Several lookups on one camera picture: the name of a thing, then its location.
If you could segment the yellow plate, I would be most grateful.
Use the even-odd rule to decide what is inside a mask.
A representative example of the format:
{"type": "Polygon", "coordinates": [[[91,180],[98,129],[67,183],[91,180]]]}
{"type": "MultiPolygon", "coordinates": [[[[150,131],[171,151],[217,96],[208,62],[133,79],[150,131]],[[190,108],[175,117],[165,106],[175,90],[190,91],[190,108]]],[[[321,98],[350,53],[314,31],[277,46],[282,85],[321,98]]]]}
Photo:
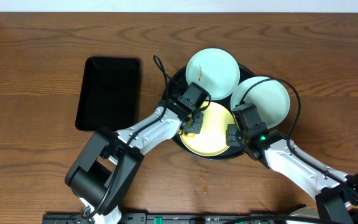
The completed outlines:
{"type": "Polygon", "coordinates": [[[180,138],[197,155],[217,156],[229,148],[226,145],[226,129],[227,125],[235,123],[234,118],[228,109],[215,102],[211,102],[202,113],[201,132],[194,138],[180,138]]]}

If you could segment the green and yellow sponge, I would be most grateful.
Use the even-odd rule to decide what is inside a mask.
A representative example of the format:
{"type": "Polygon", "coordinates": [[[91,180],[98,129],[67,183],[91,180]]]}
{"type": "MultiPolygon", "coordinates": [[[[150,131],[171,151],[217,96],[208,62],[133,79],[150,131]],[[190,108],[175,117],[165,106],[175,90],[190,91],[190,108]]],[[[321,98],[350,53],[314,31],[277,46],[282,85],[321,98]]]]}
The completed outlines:
{"type": "Polygon", "coordinates": [[[196,136],[195,133],[186,133],[184,131],[180,131],[179,135],[181,138],[194,138],[196,136]]]}

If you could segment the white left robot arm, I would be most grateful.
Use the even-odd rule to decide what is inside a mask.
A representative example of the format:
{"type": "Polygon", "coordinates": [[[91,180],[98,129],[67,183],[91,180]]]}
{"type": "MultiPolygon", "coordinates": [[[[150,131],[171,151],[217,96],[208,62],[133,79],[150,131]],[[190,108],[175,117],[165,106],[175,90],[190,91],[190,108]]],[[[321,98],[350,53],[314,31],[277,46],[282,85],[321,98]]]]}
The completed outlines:
{"type": "Polygon", "coordinates": [[[88,223],[118,223],[118,205],[145,155],[189,127],[193,115],[210,103],[202,100],[190,114],[180,117],[178,103],[162,101],[152,115],[129,128],[95,131],[65,177],[67,186],[85,205],[81,219],[88,223]]]}

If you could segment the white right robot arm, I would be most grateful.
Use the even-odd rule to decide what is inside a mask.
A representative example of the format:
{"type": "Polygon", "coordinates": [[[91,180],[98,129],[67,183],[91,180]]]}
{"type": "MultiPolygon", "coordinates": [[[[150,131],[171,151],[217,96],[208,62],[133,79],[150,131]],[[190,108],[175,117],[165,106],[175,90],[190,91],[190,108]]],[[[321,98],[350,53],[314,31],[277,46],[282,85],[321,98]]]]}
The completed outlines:
{"type": "Polygon", "coordinates": [[[337,223],[358,223],[358,173],[333,169],[302,151],[278,130],[266,133],[236,124],[226,129],[229,146],[241,146],[251,159],[289,178],[313,198],[318,217],[337,223]]]}

